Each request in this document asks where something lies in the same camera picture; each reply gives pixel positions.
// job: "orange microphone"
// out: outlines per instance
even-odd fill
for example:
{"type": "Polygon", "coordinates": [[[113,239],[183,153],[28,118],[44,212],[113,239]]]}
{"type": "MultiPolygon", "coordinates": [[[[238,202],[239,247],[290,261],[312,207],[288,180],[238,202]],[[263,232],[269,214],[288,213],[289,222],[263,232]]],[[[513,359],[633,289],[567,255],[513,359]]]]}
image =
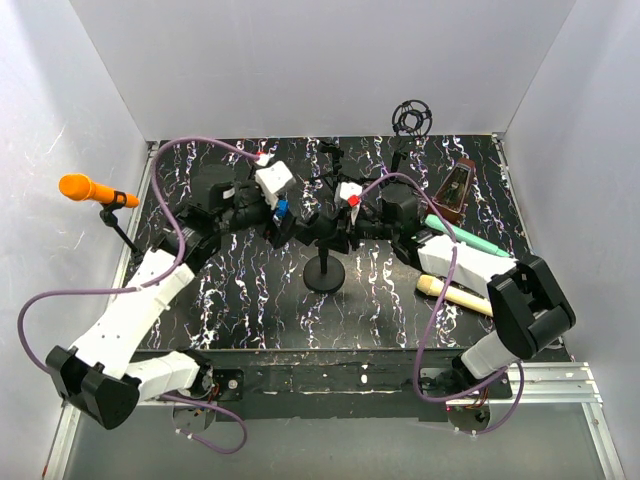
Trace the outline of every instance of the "orange microphone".
{"type": "Polygon", "coordinates": [[[135,208],[140,204],[140,200],[135,195],[96,183],[81,173],[65,175],[60,179],[58,188],[65,197],[76,202],[95,200],[105,205],[115,202],[129,208],[135,208]]]}

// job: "gray wall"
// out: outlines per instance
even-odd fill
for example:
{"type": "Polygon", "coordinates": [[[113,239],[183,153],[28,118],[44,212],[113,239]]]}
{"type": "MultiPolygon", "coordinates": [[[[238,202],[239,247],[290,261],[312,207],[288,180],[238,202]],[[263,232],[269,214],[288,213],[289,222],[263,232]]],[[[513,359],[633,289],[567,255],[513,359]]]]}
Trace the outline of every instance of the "gray wall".
{"type": "Polygon", "coordinates": [[[640,4],[578,0],[506,136],[533,246],[578,316],[629,478],[640,478],[640,4]]]}
{"type": "MultiPolygon", "coordinates": [[[[81,171],[135,190],[146,145],[68,2],[0,2],[0,32],[0,476],[29,479],[45,466],[61,402],[20,347],[18,310],[43,290],[111,285],[121,250],[98,205],[64,198],[58,179],[81,171]]],[[[36,353],[69,345],[104,306],[36,305],[36,353]]]]}
{"type": "Polygon", "coordinates": [[[504,131],[574,0],[71,0],[148,140],[504,131]]]}

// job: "microphone stand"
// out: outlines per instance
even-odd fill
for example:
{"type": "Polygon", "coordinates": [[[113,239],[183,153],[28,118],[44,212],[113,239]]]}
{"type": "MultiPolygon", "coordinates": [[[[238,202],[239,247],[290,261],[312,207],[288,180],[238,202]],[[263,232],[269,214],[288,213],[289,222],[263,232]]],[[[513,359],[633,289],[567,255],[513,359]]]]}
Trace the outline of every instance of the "microphone stand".
{"type": "Polygon", "coordinates": [[[119,210],[127,203],[127,195],[123,192],[116,191],[111,203],[103,203],[100,211],[100,219],[107,227],[113,228],[124,243],[131,249],[131,255],[134,263],[142,260],[144,252],[140,250],[135,243],[127,236],[127,234],[118,225],[118,217],[113,213],[119,210]]]}

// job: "wooden microphone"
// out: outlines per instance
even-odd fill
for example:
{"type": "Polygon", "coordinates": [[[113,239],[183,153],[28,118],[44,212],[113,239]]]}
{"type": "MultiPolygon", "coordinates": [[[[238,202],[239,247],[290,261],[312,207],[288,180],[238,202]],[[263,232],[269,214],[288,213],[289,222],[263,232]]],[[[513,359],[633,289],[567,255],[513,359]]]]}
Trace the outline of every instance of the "wooden microphone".
{"type": "MultiPolygon", "coordinates": [[[[416,288],[426,295],[437,297],[442,292],[444,283],[431,275],[421,275],[418,280],[416,288]]],[[[491,310],[491,303],[489,300],[471,295],[470,293],[463,292],[459,288],[449,287],[447,293],[444,296],[445,300],[456,303],[462,307],[466,307],[470,310],[474,310],[483,315],[493,317],[493,311],[491,310]]]]}

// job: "black table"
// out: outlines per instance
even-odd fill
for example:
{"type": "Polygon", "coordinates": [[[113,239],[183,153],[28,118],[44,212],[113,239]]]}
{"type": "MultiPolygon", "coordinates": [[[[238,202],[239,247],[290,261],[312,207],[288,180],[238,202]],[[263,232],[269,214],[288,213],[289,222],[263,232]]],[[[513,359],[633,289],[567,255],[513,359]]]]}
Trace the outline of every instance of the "black table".
{"type": "MultiPolygon", "coordinates": [[[[337,138],[363,176],[378,176],[391,163],[388,137],[337,138]]],[[[330,169],[328,155],[318,153],[315,138],[229,140],[250,152],[275,153],[294,173],[288,193],[294,213],[309,217],[328,208],[331,192],[320,181],[306,180],[330,169]]],[[[527,241],[512,200],[507,177],[491,136],[432,136],[415,147],[400,171],[433,195],[453,163],[468,155],[476,163],[476,180],[461,227],[521,256],[527,241]]],[[[249,164],[238,155],[201,144],[185,144],[161,159],[159,172],[171,206],[189,195],[190,179],[204,166],[234,166],[246,178],[249,164]]],[[[136,242],[147,247],[164,222],[149,191],[136,242]]],[[[197,278],[183,290],[143,340],[140,349],[375,349],[415,348],[434,300],[415,291],[420,272],[400,263],[387,242],[366,241],[343,262],[347,279],[335,295],[309,292],[302,281],[305,262],[317,250],[292,241],[274,250],[254,230],[223,240],[197,278]]],[[[489,318],[447,304],[439,312],[430,347],[467,347],[492,328],[489,318]]]]}

